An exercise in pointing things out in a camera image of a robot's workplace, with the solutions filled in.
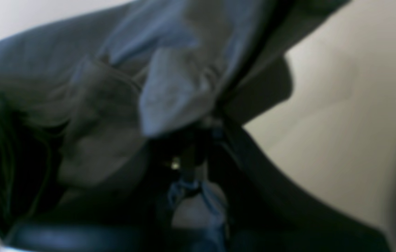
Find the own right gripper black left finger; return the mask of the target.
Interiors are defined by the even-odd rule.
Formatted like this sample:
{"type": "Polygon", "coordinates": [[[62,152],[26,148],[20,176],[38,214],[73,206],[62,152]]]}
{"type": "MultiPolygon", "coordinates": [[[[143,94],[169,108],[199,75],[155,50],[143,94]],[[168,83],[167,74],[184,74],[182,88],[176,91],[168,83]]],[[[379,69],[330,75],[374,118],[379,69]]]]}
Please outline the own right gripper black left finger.
{"type": "Polygon", "coordinates": [[[180,176],[171,168],[174,161],[194,163],[196,142],[188,133],[150,140],[96,187],[14,225],[4,246],[32,252],[164,252],[156,203],[180,176]]]}

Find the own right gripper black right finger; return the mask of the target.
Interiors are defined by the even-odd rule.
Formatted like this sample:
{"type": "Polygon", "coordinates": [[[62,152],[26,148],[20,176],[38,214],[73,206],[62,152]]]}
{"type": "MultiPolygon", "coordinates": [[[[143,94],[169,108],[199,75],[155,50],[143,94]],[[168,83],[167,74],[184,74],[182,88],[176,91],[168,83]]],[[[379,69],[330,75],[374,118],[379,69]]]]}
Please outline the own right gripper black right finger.
{"type": "Polygon", "coordinates": [[[229,203],[230,252],[389,252],[384,234],[310,196],[229,117],[209,176],[229,203]]]}

